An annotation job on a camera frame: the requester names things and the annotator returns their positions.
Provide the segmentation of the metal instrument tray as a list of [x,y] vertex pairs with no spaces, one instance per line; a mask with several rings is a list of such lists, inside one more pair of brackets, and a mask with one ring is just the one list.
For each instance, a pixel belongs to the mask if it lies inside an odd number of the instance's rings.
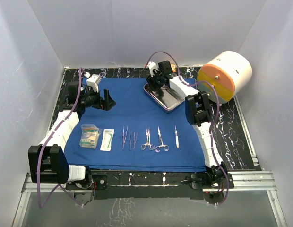
[[160,89],[153,91],[148,84],[145,84],[143,89],[166,113],[171,113],[184,102],[184,99],[167,85],[163,85]]

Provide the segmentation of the white suture packet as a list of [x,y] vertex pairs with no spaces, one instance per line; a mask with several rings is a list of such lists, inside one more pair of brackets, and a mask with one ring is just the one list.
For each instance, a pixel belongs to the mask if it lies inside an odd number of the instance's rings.
[[112,148],[112,139],[114,136],[114,129],[104,129],[103,139],[101,143],[101,151],[111,151]]

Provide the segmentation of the blue surgical drape cloth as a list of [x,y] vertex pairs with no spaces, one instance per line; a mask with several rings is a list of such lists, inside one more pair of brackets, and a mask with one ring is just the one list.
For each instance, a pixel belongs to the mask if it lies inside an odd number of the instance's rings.
[[[64,154],[71,165],[91,169],[203,172],[205,161],[198,136],[187,122],[185,106],[164,112],[144,91],[143,78],[103,78],[116,102],[109,111],[87,108],[73,129]],[[114,129],[110,151],[80,146],[81,125]]]

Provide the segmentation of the steel scalpel handle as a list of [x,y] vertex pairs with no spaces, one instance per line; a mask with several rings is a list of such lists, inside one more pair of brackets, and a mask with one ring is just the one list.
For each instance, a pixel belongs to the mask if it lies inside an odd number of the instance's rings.
[[175,142],[176,142],[176,148],[180,148],[177,126],[175,126]]

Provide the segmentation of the steel hemostat clamp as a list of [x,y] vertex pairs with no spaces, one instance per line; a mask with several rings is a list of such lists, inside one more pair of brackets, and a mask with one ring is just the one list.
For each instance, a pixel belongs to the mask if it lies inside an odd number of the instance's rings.
[[150,142],[150,128],[149,127],[146,129],[146,143],[141,145],[141,150],[145,150],[146,148],[148,148],[149,150],[155,149],[155,145],[151,144]]

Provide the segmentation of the steel surgical scissors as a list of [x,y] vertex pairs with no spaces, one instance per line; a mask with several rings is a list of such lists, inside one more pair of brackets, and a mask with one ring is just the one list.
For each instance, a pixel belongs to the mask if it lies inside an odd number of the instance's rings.
[[157,130],[158,130],[159,145],[155,147],[155,151],[159,153],[161,149],[163,149],[164,151],[167,152],[169,150],[169,146],[164,144],[159,126],[157,127]]

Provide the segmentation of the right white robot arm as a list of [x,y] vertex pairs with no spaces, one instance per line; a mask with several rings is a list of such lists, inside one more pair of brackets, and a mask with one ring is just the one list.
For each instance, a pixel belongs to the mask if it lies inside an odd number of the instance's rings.
[[204,182],[213,188],[228,182],[227,169],[213,137],[215,119],[207,92],[185,82],[181,75],[173,72],[169,61],[149,61],[146,68],[150,74],[144,90],[162,109],[170,112],[185,104],[186,119],[196,131],[205,159]]

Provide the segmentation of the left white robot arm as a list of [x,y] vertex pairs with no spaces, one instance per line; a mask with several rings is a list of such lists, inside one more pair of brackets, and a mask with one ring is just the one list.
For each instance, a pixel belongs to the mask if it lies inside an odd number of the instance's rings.
[[92,185],[93,177],[86,173],[86,167],[68,164],[64,149],[87,108],[109,111],[116,105],[107,89],[104,90],[104,97],[100,96],[100,81],[101,77],[94,74],[86,82],[68,83],[68,91],[54,125],[39,145],[32,145],[28,150],[33,183],[65,184],[76,181],[83,189]]

